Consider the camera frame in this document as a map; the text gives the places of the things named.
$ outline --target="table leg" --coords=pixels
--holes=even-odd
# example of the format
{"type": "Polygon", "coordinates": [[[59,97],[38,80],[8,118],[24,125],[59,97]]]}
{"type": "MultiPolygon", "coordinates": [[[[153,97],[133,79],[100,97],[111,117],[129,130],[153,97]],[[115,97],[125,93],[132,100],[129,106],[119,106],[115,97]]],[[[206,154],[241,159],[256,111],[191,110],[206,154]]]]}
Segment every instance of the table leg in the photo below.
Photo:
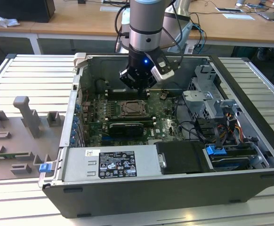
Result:
{"type": "Polygon", "coordinates": [[[75,51],[75,45],[73,39],[70,39],[70,47],[72,51],[75,51]]]}
{"type": "Polygon", "coordinates": [[[43,54],[43,50],[39,43],[38,36],[33,35],[33,36],[29,37],[29,40],[30,40],[30,44],[32,46],[34,54],[43,54]]]}

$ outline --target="power supply label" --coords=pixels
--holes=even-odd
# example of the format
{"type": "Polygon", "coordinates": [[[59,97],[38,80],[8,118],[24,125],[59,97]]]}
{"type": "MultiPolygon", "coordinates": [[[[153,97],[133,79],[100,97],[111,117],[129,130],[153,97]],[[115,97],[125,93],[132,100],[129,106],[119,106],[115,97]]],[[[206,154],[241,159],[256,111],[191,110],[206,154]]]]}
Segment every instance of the power supply label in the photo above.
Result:
{"type": "Polygon", "coordinates": [[[98,176],[101,179],[137,177],[134,152],[99,153],[98,176]]]}

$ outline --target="wooden desk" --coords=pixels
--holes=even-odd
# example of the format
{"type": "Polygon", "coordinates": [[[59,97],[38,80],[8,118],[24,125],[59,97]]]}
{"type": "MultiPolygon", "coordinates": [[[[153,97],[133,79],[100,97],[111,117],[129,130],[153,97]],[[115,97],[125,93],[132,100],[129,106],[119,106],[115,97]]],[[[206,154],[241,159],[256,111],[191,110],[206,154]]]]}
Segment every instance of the wooden desk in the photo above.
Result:
{"type": "MultiPolygon", "coordinates": [[[[234,8],[236,0],[212,0],[218,7],[234,8]]],[[[77,1],[55,0],[56,11],[49,23],[21,22],[20,26],[0,27],[0,36],[29,38],[35,54],[42,50],[38,40],[81,39],[115,40],[114,19],[116,12],[102,12],[103,6],[97,2],[77,4],[77,1]]],[[[190,4],[190,12],[219,13],[213,3],[195,0],[190,4]]],[[[222,14],[198,14],[202,29],[207,33],[207,44],[274,47],[274,22],[250,13],[255,20],[227,19],[222,14]]],[[[199,32],[191,31],[188,43],[193,45],[199,39],[199,32]]]]}
{"type": "MultiPolygon", "coordinates": [[[[213,0],[213,2],[220,8],[234,8],[236,3],[235,0],[213,0]]],[[[205,6],[205,2],[202,0],[192,2],[189,11],[218,12],[211,2],[208,2],[208,5],[205,6]]],[[[222,14],[198,14],[201,27],[207,33],[208,44],[216,44],[220,41],[248,43],[249,46],[260,46],[261,44],[262,47],[274,44],[274,21],[268,21],[255,13],[249,13],[249,15],[255,20],[227,19],[222,14]]],[[[197,23],[195,14],[192,14],[191,18],[197,23]]],[[[195,33],[197,31],[191,32],[191,39],[195,38],[195,33]]]]}

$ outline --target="motherboard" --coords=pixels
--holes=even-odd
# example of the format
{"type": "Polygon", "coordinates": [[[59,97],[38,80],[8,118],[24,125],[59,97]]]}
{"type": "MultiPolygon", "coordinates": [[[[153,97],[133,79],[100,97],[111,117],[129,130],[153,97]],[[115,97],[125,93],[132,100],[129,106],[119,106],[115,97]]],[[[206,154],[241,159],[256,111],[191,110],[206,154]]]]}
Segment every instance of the motherboard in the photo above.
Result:
{"type": "Polygon", "coordinates": [[[184,140],[175,118],[176,96],[165,90],[88,94],[83,98],[86,146],[152,145],[184,140]]]}

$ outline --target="blue cable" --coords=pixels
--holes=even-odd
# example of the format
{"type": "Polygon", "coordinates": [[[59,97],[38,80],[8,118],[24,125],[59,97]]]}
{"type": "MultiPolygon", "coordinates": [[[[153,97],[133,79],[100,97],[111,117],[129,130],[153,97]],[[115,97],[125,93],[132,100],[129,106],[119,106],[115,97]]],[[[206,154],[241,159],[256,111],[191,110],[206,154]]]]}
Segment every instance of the blue cable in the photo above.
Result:
{"type": "Polygon", "coordinates": [[[200,27],[198,27],[197,25],[195,25],[195,24],[193,24],[198,30],[199,30],[199,32],[201,33],[201,35],[202,35],[202,47],[201,47],[201,49],[200,49],[200,51],[198,52],[198,54],[200,54],[201,53],[201,51],[202,51],[202,49],[203,49],[203,47],[204,47],[204,33],[203,33],[203,31],[202,31],[202,29],[200,28],[200,27]]]}

